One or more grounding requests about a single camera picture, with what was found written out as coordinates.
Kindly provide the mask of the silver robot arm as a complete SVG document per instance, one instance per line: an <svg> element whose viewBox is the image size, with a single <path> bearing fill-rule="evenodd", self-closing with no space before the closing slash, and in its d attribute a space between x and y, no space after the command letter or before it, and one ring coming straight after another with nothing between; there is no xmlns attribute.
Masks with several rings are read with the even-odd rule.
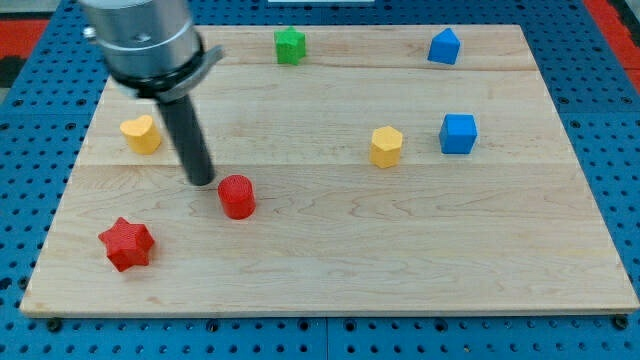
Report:
<svg viewBox="0 0 640 360"><path fill-rule="evenodd" d="M81 0L85 35L101 48L113 79L134 97L174 102L224 57L205 48L186 0Z"/></svg>

